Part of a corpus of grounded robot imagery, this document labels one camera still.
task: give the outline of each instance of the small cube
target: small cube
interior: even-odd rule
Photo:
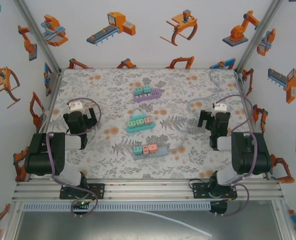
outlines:
[[[142,151],[142,146],[135,146],[134,149],[133,149],[133,153],[134,153],[135,155],[140,155],[140,154],[142,154],[142,153],[143,153],[143,151]]]
[[[144,124],[145,125],[149,125],[149,124],[151,124],[152,123],[152,117],[146,117],[145,119],[144,119]]]
[[[149,94],[150,92],[151,92],[151,85],[149,84],[149,85],[145,85],[145,86],[143,86],[143,93],[144,94]]]
[[[136,121],[130,121],[128,122],[128,127],[131,128],[135,128],[137,126]]]
[[[149,153],[155,154],[158,151],[158,146],[156,144],[148,145]]]
[[[137,127],[143,126],[144,125],[144,119],[141,118],[141,119],[136,120],[136,124],[137,124]]]
[[[143,146],[143,155],[147,157],[149,155],[148,145]]]
[[[136,87],[136,88],[134,89],[134,94],[136,94],[136,95],[141,95],[141,94],[143,94],[143,87]]]

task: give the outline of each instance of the floral tablecloth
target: floral tablecloth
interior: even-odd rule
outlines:
[[[135,103],[135,87],[151,84],[161,89],[160,99]],[[188,111],[188,101],[193,112]],[[68,126],[62,115],[69,112],[66,102],[86,97],[101,104],[103,116],[95,131],[88,133],[84,150],[67,151],[66,164],[85,173],[87,178],[124,179],[190,179],[209,177],[231,162],[231,153],[213,151],[209,146],[210,131],[205,127],[191,131],[181,148],[164,157],[134,161],[134,146],[157,144],[175,149],[182,142],[184,132],[175,128],[180,117],[188,119],[189,127],[196,129],[200,110],[211,111],[212,103],[225,96],[238,94],[232,70],[225,69],[66,69],[51,115],[48,131],[66,132]],[[99,117],[98,108],[87,101]],[[245,111],[239,97],[224,101],[231,113],[229,130],[242,123]],[[127,123],[135,109],[153,118],[155,127],[129,134]],[[182,130],[184,119],[179,121]],[[248,131],[247,124],[239,131]]]

